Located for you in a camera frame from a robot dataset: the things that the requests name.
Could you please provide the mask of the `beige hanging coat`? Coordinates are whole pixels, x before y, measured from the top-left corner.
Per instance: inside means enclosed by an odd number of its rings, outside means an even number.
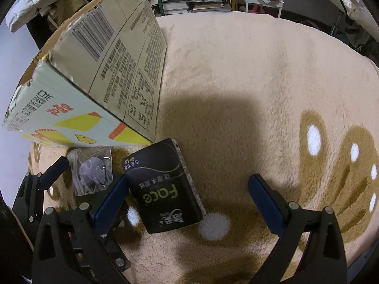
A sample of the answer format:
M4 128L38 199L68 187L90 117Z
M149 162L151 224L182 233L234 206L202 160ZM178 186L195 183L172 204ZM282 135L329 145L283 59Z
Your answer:
M59 26L74 15L80 8L85 6L88 0L58 0L48 12L48 26L52 32L56 31Z

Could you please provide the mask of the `purple toy in plastic bag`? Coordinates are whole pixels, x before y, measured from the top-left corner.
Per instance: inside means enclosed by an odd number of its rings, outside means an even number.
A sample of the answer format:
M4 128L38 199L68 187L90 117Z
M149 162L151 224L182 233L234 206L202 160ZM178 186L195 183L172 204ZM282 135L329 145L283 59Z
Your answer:
M114 180L110 147L72 149L67 158L75 196L105 191Z

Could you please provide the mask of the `printed cardboard box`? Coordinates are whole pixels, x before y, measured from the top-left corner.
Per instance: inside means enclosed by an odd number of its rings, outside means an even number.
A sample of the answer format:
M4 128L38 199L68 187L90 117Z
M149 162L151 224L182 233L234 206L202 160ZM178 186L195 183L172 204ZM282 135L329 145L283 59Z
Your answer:
M3 126L45 146L147 145L166 49L148 0L94 0L30 63Z

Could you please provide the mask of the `stack of books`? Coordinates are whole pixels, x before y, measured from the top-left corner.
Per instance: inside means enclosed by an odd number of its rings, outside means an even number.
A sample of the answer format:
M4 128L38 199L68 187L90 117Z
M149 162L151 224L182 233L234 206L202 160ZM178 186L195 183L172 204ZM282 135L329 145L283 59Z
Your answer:
M148 0L153 11L160 14L157 0ZM165 15L190 12L228 12L229 0L162 0Z

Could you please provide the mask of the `beige patterned fleece blanket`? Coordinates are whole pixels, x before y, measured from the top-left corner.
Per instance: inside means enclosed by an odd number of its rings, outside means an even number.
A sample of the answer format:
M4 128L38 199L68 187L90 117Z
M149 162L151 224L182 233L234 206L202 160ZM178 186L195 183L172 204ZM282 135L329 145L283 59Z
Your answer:
M206 214L198 224L149 234L128 187L113 232L131 262L128 283L251 283L279 239L249 194L253 174L288 203L333 209L348 272L378 233L376 64L319 30L269 15L156 19L167 49L155 139L106 146L113 175L125 177L124 157L173 138ZM30 171L77 148L90 147L33 142ZM75 196L68 168L43 206L75 210L103 192Z

